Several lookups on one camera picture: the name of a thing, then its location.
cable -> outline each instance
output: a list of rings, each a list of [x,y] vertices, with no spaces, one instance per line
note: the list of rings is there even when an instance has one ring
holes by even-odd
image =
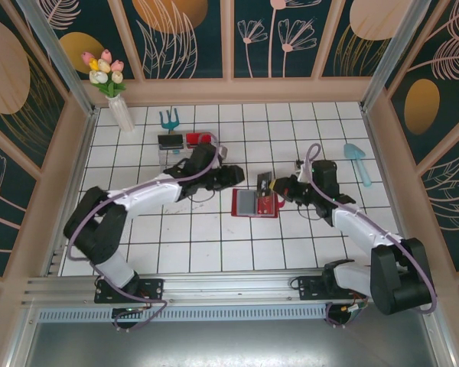
[[[324,309],[324,320],[326,323],[330,326],[336,327],[336,326],[342,326],[341,323],[338,323],[334,319],[330,318],[330,308],[333,306],[331,302],[327,304],[327,307]]]
[[[107,200],[105,201],[102,201],[99,205],[97,205],[95,208],[93,208],[90,213],[88,213],[86,215],[85,218],[83,218],[83,220],[80,222],[80,224],[78,225],[78,227],[75,229],[75,231],[73,232],[71,238],[70,238],[70,241],[68,242],[68,246],[67,246],[67,257],[71,260],[71,261],[88,261],[88,258],[75,258],[71,255],[71,249],[72,249],[72,246],[73,244],[75,243],[75,240],[77,239],[78,235],[80,234],[80,232],[82,231],[83,227],[89,222],[89,220],[91,220],[103,207],[109,205],[110,203],[113,203],[114,201],[116,201],[117,199],[120,199],[126,195],[129,195],[131,193],[135,193],[136,191],[139,191],[139,190],[143,190],[147,187],[151,187],[151,186],[154,186],[154,185],[160,185],[160,184],[173,184],[173,183],[179,183],[179,182],[185,182],[185,181],[190,181],[190,180],[196,180],[197,178],[203,176],[204,174],[206,174],[207,172],[209,172],[209,170],[212,169],[213,165],[217,162],[218,160],[218,157],[219,157],[219,142],[216,138],[216,136],[210,132],[208,133],[205,133],[206,135],[211,135],[211,138],[213,139],[214,141],[214,144],[216,146],[216,152],[214,154],[214,157],[213,157],[213,160],[207,165],[206,168],[204,168],[201,172],[199,172],[198,174],[195,174],[193,176],[189,176],[189,177],[182,177],[182,178],[168,178],[168,179],[164,179],[164,180],[159,180],[159,181],[149,181],[149,182],[146,182],[146,183],[141,183],[137,186],[134,186],[132,187],[131,189],[128,189],[128,190],[123,190],[122,193],[118,193],[117,195],[114,195],[110,198],[108,198]],[[136,325],[134,325],[132,328],[130,329],[139,329],[140,327],[143,327],[144,325],[148,324],[151,320],[153,320],[156,316],[159,315],[160,312],[162,312],[166,306],[168,305],[168,302],[166,300],[151,300],[149,298],[141,298],[141,297],[136,297],[136,296],[133,296],[132,294],[128,294],[126,292],[124,292],[122,289],[116,287],[101,271],[100,269],[98,269],[94,264],[92,264],[92,262],[90,262],[90,265],[92,266],[92,268],[97,271],[97,273],[99,273],[103,278],[104,280],[107,282],[107,284],[112,288],[114,289],[117,293],[121,294],[122,296],[124,297],[127,297],[131,300],[136,300],[136,301],[139,301],[140,303],[143,303],[143,304],[162,304],[162,306],[160,307],[160,309],[158,309],[156,312],[153,313],[153,315],[151,315],[151,317],[149,317],[146,321],[143,321],[142,323],[137,323]],[[119,315],[118,317],[116,317],[115,319],[115,322],[114,322],[114,325],[116,326],[117,330],[120,330],[121,328],[117,325],[117,321],[119,319]]]
[[[310,158],[311,151],[313,148],[318,148],[317,152],[314,154],[312,158]],[[384,236],[384,238],[389,239],[399,250],[402,252],[402,254],[412,263],[412,265],[415,267],[416,271],[422,277],[423,282],[428,288],[428,293],[430,293],[430,298],[431,298],[431,306],[428,310],[422,310],[418,308],[418,312],[422,314],[427,314],[427,313],[432,313],[435,311],[435,308],[437,308],[437,295],[435,294],[435,289],[433,284],[430,282],[430,279],[428,279],[426,273],[423,271],[422,267],[419,265],[419,263],[413,258],[413,256],[408,252],[408,250],[401,244],[399,243],[395,238],[393,238],[388,232],[386,232],[384,229],[382,229],[380,226],[374,223],[374,221],[371,220],[368,216],[365,216],[361,212],[357,212],[354,209],[349,208],[347,205],[343,205],[342,203],[338,203],[337,201],[334,201],[331,199],[327,194],[325,194],[323,191],[320,190],[320,188],[317,186],[317,184],[314,183],[313,177],[311,176],[311,165],[310,161],[313,161],[321,151],[321,146],[318,143],[312,144],[308,151],[306,152],[306,160],[304,161],[304,172],[306,173],[306,176],[311,184],[311,186],[316,190],[317,193],[319,193],[325,200],[329,201],[330,203],[334,204],[335,206],[338,206],[339,208],[346,210],[348,213],[353,214],[355,216],[358,216],[361,218],[364,222],[372,226],[375,230],[377,230],[381,235]]]
[[[305,218],[305,219],[309,219],[309,220],[321,220],[320,217],[318,217],[318,218],[310,218],[310,216],[304,216],[304,215],[301,213],[301,207],[300,207],[300,206],[298,206],[298,213],[299,213],[300,216],[302,216],[302,217]]]
[[[213,190],[213,195],[211,195],[208,199],[205,199],[205,200],[194,200],[192,199],[190,196],[188,197],[188,199],[192,202],[192,203],[205,203],[209,200],[211,200],[212,198],[214,198],[214,195],[216,195],[216,191]]]
[[[292,289],[294,289],[295,291],[299,291],[299,287],[293,287],[292,286],[292,283],[294,283],[295,281],[297,281],[299,277],[296,277],[296,278],[292,278],[291,281],[289,282],[289,287],[291,287]]]

white vase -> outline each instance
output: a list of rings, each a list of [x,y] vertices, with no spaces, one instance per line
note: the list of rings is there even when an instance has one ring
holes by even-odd
[[[109,108],[117,121],[117,125],[124,132],[132,132],[135,129],[135,124],[132,122],[129,114],[128,106],[125,104],[124,98],[120,94],[115,97],[106,97],[109,101]]]

tulip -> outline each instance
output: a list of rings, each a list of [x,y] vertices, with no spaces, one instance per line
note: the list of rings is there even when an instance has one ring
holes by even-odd
[[[99,66],[99,70],[104,73],[108,73],[110,71],[109,63],[104,59],[99,59],[99,61],[97,61],[97,65]]]
[[[93,74],[93,76],[99,83],[105,83],[107,82],[107,80],[109,80],[109,77],[103,71],[96,71],[95,74]]]
[[[92,70],[98,71],[99,70],[99,64],[97,63],[96,59],[91,59],[89,62],[89,67]]]
[[[114,72],[112,72],[111,78],[112,78],[112,81],[115,84],[120,84],[120,83],[122,83],[123,76],[122,76],[122,73],[120,71],[114,71]]]
[[[89,79],[90,79],[90,82],[92,84],[99,84],[99,81],[97,79],[95,79],[95,73],[96,71],[95,70],[91,70],[90,73],[89,73]]]
[[[95,59],[95,57],[90,53],[90,52],[84,52],[82,54],[82,60],[85,63],[85,65],[89,66],[90,60]]]
[[[112,62],[112,54],[107,49],[102,51],[102,55],[100,55],[100,58],[105,60],[105,61],[107,61],[107,63],[111,63]]]
[[[124,63],[122,61],[116,60],[110,66],[111,71],[122,71],[124,69]]]

ventilation slot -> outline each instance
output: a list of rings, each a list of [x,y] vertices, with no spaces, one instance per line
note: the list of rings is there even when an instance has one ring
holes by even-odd
[[[155,310],[125,315],[122,321],[147,320]],[[40,323],[111,323],[112,308],[43,309]],[[240,321],[240,320],[300,320],[323,319],[322,304],[294,304],[289,306],[225,306],[225,307],[169,307],[154,321]]]

metal frame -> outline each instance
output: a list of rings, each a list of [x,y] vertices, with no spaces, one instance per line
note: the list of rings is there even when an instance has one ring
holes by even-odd
[[[389,76],[411,42],[420,21],[422,21],[428,10],[430,2],[431,0],[415,0],[410,4],[395,36],[389,42],[364,95],[363,110],[365,113],[368,113],[374,106]]]
[[[92,113],[93,103],[83,88],[82,82],[77,72],[73,68],[68,56],[60,45],[60,41],[47,23],[44,14],[35,0],[17,0],[18,6],[24,13],[25,18],[34,29],[37,38],[41,41],[58,71],[63,77],[64,82],[70,87],[72,94],[80,104],[81,109],[87,114]]]
[[[58,255],[56,251],[61,250],[66,244],[67,240],[63,235],[62,228],[64,228],[64,226],[67,224],[69,215],[75,210],[75,198],[77,197],[78,188],[83,178],[83,170],[88,158],[90,142],[92,141],[96,123],[99,119],[99,112],[99,109],[95,109],[93,113],[86,118],[82,133],[82,144],[77,153],[75,161],[73,162],[73,171],[70,175],[70,178],[68,179],[67,189],[63,195],[63,199],[61,200],[60,208],[63,208],[63,210],[58,213],[56,222],[54,224],[53,235],[51,237],[47,254],[44,258],[44,262],[41,268],[40,274],[42,276],[48,275],[53,257]]]
[[[366,125],[366,130],[369,136],[371,137],[371,145],[376,157],[378,157],[377,164],[381,175],[384,177],[384,185],[386,187],[386,192],[391,193],[389,185],[389,176],[386,174],[384,169],[384,157],[383,153],[377,148],[376,145],[376,132],[374,131],[373,126],[369,120],[369,114],[364,112],[363,106],[361,106],[363,113],[363,120]],[[405,225],[401,220],[401,216],[398,215],[396,211],[397,202],[393,195],[388,195],[389,201],[392,202],[391,209],[395,217],[396,222],[398,223],[398,230],[400,233],[405,233]],[[434,350],[435,358],[439,366],[449,366],[449,367],[458,367],[458,356],[451,338],[451,331],[448,329],[447,323],[445,322],[444,314],[442,313],[441,307],[437,306],[437,310],[434,313],[429,315],[423,315],[423,321],[427,329],[428,338]]]
[[[300,301],[298,291],[289,287],[289,281],[300,275],[319,275],[321,271],[252,271],[231,274],[167,274],[164,276],[164,298],[169,310],[189,310],[201,307],[229,307],[231,309],[255,310],[279,308],[292,310],[296,307],[323,306],[323,301]],[[15,337],[8,347],[7,367],[26,363],[32,347],[34,333],[41,322],[41,311],[56,310],[65,313],[111,310],[110,305],[93,303],[95,277],[32,278],[29,280],[22,302],[23,310],[15,329]],[[425,316],[426,330],[438,365],[457,367],[457,358],[440,310]]]

